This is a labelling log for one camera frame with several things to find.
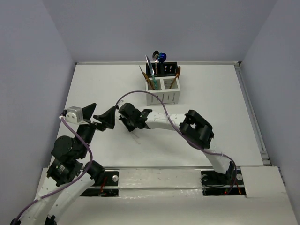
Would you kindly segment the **silver knife teal handle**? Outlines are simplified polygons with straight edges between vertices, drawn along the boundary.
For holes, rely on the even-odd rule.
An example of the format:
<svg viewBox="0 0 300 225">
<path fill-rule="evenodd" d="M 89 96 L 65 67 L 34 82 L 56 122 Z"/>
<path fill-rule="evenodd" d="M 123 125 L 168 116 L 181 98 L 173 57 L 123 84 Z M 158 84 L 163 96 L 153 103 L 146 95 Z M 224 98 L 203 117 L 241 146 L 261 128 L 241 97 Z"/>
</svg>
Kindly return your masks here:
<svg viewBox="0 0 300 225">
<path fill-rule="evenodd" d="M 153 89 L 157 90 L 158 89 L 158 83 L 155 79 L 155 73 L 154 73 L 154 70 L 153 70 L 153 67 L 152 67 L 152 63 L 151 63 L 151 61 L 150 61 L 150 59 L 147 55 L 145 56 L 145 58 L 146 58 L 146 61 L 147 61 L 148 67 L 149 67 L 150 75 L 152 77 Z"/>
</svg>

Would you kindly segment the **gold fork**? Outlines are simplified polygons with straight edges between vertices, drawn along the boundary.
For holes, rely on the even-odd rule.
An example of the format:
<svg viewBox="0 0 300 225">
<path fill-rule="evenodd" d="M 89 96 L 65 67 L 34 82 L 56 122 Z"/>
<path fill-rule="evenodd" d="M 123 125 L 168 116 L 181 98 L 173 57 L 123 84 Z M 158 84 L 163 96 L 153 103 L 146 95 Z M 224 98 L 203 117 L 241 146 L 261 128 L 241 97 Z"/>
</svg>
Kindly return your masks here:
<svg viewBox="0 0 300 225">
<path fill-rule="evenodd" d="M 181 73 L 181 66 L 178 66 L 176 76 L 174 77 L 169 89 L 171 89 L 173 87 L 174 83 L 179 78 L 180 73 Z"/>
</svg>

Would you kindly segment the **silver spoon pink handle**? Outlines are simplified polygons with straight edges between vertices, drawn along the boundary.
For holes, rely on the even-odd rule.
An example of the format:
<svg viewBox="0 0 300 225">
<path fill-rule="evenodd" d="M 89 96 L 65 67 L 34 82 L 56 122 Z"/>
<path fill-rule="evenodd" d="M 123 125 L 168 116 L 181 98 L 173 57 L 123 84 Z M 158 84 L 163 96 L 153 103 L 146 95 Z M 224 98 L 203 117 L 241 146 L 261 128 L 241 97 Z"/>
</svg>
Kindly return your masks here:
<svg viewBox="0 0 300 225">
<path fill-rule="evenodd" d="M 155 50 L 154 53 L 152 54 L 152 58 L 154 60 L 154 63 L 155 63 L 155 74 L 157 75 L 158 74 L 158 57 L 159 57 L 159 51 L 158 50 Z"/>
</svg>

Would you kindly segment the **purple spoon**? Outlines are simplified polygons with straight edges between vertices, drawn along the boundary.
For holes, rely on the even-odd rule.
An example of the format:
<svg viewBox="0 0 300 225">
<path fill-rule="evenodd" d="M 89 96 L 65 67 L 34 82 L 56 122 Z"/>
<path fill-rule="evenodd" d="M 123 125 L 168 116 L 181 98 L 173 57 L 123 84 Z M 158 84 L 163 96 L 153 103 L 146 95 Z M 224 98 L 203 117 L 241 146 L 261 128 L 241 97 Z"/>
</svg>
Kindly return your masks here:
<svg viewBox="0 0 300 225">
<path fill-rule="evenodd" d="M 161 62 L 161 63 L 165 62 L 166 61 L 166 57 L 167 57 L 167 55 L 165 53 L 161 52 L 159 54 L 159 62 Z"/>
</svg>

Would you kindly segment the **blue spoon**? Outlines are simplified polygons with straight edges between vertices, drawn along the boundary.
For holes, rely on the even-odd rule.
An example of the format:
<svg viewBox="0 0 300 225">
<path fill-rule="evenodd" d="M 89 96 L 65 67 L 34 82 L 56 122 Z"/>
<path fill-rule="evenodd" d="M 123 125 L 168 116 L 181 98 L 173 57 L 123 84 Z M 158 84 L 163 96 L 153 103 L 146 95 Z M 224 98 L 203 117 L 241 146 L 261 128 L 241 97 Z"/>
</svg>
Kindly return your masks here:
<svg viewBox="0 0 300 225">
<path fill-rule="evenodd" d="M 161 53 L 158 55 L 157 60 L 158 60 L 159 63 L 163 63 L 163 62 L 165 61 L 165 54 L 161 52 Z"/>
</svg>

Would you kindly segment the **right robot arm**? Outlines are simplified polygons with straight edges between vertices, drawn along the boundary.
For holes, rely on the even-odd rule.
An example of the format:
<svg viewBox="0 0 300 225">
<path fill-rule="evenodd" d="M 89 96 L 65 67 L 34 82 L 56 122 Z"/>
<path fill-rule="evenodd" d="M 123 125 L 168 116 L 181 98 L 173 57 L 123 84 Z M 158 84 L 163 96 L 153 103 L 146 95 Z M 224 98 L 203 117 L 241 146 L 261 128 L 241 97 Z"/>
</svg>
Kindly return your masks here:
<svg viewBox="0 0 300 225">
<path fill-rule="evenodd" d="M 212 125 L 195 110 L 186 114 L 167 114 L 152 109 L 138 110 L 131 103 L 122 103 L 117 106 L 123 122 L 128 131 L 135 129 L 163 129 L 178 132 L 193 148 L 200 150 L 211 163 L 216 172 L 219 183 L 226 184 L 235 179 L 237 174 L 233 160 L 211 148 L 214 138 Z"/>
</svg>

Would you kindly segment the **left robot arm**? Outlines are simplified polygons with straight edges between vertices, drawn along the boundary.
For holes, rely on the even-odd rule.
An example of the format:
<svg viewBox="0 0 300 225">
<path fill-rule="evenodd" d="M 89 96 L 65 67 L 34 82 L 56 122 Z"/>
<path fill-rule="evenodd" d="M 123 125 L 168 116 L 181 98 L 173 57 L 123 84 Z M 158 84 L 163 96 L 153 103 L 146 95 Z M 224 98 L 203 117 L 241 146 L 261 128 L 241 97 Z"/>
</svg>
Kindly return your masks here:
<svg viewBox="0 0 300 225">
<path fill-rule="evenodd" d="M 92 186 L 107 182 L 105 168 L 93 160 L 90 143 L 95 131 L 113 129 L 113 106 L 102 115 L 94 115 L 96 103 L 84 108 L 65 109 L 59 119 L 74 134 L 56 139 L 51 155 L 54 160 L 35 200 L 11 221 L 13 225 L 55 225 L 64 211 Z"/>
</svg>

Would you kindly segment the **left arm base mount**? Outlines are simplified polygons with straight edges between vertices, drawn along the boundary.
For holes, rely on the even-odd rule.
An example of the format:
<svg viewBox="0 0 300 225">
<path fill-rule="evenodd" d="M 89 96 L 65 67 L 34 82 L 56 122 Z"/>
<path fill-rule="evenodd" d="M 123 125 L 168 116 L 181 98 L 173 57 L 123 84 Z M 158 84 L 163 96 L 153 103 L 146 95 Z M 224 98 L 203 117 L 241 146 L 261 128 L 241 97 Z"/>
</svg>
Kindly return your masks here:
<svg viewBox="0 0 300 225">
<path fill-rule="evenodd" d="M 100 183 L 86 189 L 82 197 L 117 197 L 119 196 L 119 171 L 108 170 Z"/>
</svg>

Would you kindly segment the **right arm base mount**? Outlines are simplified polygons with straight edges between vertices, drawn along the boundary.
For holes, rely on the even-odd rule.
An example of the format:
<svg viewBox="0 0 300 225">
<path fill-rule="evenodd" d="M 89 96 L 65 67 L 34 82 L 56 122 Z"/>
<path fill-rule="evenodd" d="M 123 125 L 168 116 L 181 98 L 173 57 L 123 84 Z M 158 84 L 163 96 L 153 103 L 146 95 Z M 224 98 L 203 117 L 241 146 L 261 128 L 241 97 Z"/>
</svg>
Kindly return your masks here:
<svg viewBox="0 0 300 225">
<path fill-rule="evenodd" d="M 224 195 L 243 195 L 246 196 L 244 180 L 241 170 L 237 170 L 237 178 L 230 192 L 231 184 L 234 181 L 228 181 L 222 174 L 214 170 L 201 171 L 200 182 L 202 184 L 202 193 L 204 196 L 224 196 Z"/>
</svg>

